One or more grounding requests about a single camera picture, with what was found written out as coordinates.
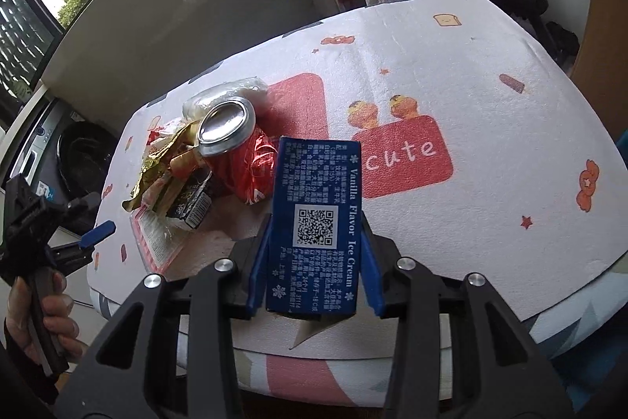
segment can top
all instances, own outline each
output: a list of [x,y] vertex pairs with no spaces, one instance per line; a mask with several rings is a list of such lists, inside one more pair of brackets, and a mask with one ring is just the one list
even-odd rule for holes
[[221,101],[207,113],[199,127],[199,153],[221,155],[244,144],[255,128],[255,109],[243,97]]

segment crumpled wrapper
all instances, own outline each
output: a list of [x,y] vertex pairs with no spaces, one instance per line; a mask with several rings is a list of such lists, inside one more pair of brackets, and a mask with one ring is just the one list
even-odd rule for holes
[[177,155],[170,161],[170,172],[175,178],[185,181],[197,169],[206,166],[198,147]]
[[131,190],[131,199],[124,201],[122,207],[127,212],[139,208],[144,192],[170,167],[170,161],[177,155],[189,150],[196,144],[200,121],[190,123],[181,128],[161,149],[149,154],[142,163],[139,180]]
[[144,149],[144,154],[142,155],[142,159],[148,157],[151,153],[156,153],[158,150],[162,149],[169,143],[175,134],[188,125],[183,118],[178,117],[175,118],[165,125],[160,125],[155,128],[152,128],[148,132],[148,138],[146,139],[146,148]]

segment plastic bag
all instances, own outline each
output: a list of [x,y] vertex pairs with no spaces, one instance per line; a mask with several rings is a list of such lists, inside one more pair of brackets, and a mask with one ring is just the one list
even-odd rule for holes
[[146,205],[131,215],[131,229],[147,272],[163,274],[183,249],[190,233],[165,225]]
[[246,98],[258,116],[264,115],[271,106],[268,85],[258,77],[249,77],[217,84],[197,93],[183,103],[183,117],[187,122],[203,119],[214,105],[229,97]]

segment gold foil wrapper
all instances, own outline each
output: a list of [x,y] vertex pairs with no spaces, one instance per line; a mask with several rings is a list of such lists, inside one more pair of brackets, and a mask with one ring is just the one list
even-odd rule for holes
[[168,170],[170,161],[177,155],[196,146],[200,121],[185,125],[169,141],[166,146],[156,152],[149,153],[142,163],[139,180],[131,190],[131,199],[124,201],[122,207],[127,212],[139,208],[144,192]]

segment metal screw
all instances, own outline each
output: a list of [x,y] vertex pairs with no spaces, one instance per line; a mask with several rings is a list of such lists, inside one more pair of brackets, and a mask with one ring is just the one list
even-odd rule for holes
[[150,274],[144,278],[144,286],[157,287],[161,284],[161,276],[159,274]]
[[397,268],[401,270],[412,270],[416,267],[416,261],[412,258],[399,258],[397,260]]
[[486,283],[486,277],[478,273],[470,274],[467,279],[469,279],[469,284],[472,286],[484,286]]
[[229,258],[219,259],[214,263],[214,268],[219,272],[229,272],[234,267],[234,262]]

